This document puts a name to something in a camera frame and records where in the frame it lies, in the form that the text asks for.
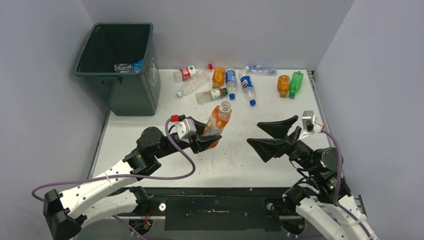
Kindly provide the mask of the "orange crushed bottle back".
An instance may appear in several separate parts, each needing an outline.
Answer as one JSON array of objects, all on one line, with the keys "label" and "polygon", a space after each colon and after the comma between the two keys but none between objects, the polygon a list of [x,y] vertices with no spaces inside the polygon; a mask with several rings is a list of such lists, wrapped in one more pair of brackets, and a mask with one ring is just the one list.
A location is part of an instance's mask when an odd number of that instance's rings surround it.
[{"label": "orange crushed bottle back", "polygon": [[231,114],[230,102],[223,101],[220,105],[217,105],[206,123],[202,136],[220,136],[230,121]]}]

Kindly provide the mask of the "green soda bottle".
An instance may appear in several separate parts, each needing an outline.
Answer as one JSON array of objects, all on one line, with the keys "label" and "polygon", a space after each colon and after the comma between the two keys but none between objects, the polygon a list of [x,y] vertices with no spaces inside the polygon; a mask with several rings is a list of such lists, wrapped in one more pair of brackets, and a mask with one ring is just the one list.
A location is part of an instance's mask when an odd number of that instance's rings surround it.
[{"label": "green soda bottle", "polygon": [[302,82],[304,79],[304,74],[301,71],[295,71],[292,74],[291,81],[289,83],[289,93],[288,97],[290,99],[294,99],[298,91],[300,90],[302,86]]}]

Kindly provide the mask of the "blue label water bottle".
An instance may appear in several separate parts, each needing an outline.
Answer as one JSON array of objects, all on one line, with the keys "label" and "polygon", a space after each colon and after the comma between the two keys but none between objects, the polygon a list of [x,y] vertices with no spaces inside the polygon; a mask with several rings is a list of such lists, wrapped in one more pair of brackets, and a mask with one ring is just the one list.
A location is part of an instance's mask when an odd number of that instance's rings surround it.
[{"label": "blue label water bottle", "polygon": [[226,66],[225,85],[228,90],[229,99],[234,100],[236,98],[238,86],[237,86],[236,71],[233,65]]}]

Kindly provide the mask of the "large Pepsi bottle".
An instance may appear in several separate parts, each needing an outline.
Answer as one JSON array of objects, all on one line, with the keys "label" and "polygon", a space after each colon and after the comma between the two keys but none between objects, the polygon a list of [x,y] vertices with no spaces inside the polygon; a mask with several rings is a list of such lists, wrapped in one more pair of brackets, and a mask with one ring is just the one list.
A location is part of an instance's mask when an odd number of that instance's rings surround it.
[{"label": "large Pepsi bottle", "polygon": [[131,63],[117,63],[113,68],[116,73],[131,73],[133,71]]}]

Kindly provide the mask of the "light blue label bottle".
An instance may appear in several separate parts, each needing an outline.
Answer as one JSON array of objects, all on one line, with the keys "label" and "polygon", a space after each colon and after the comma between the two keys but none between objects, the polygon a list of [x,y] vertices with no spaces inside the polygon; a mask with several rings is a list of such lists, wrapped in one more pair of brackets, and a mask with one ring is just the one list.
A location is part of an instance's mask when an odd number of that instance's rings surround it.
[{"label": "light blue label bottle", "polygon": [[139,73],[142,69],[142,65],[143,65],[143,60],[139,60],[135,63],[132,64],[132,73]]}]

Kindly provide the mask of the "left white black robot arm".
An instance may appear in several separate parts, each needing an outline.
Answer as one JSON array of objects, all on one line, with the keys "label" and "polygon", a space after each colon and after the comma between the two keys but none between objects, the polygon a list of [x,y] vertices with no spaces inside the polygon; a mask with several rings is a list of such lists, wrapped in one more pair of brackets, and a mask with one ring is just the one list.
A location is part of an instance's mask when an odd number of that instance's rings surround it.
[{"label": "left white black robot arm", "polygon": [[75,187],[64,191],[52,189],[43,198],[43,215],[54,240],[70,240],[84,227],[123,213],[144,215],[149,210],[150,196],[134,184],[161,167],[160,158],[184,149],[198,154],[206,151],[222,136],[204,135],[206,124],[185,115],[173,115],[165,131],[151,126],[136,141],[136,148],[100,175],[73,181]]}]

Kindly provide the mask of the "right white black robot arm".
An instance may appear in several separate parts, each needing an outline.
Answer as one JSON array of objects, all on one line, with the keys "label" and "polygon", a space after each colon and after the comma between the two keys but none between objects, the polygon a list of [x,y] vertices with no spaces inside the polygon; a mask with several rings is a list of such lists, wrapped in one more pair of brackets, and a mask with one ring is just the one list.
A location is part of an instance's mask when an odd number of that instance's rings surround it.
[{"label": "right white black robot arm", "polygon": [[301,174],[281,196],[279,203],[269,202],[267,210],[279,220],[281,215],[300,216],[300,226],[311,224],[327,240],[375,240],[376,233],[361,212],[343,176],[343,155],[339,143],[312,149],[304,139],[314,134],[330,137],[326,127],[317,123],[312,110],[280,121],[259,122],[257,126],[269,138],[249,138],[247,143],[263,162],[287,156]]}]

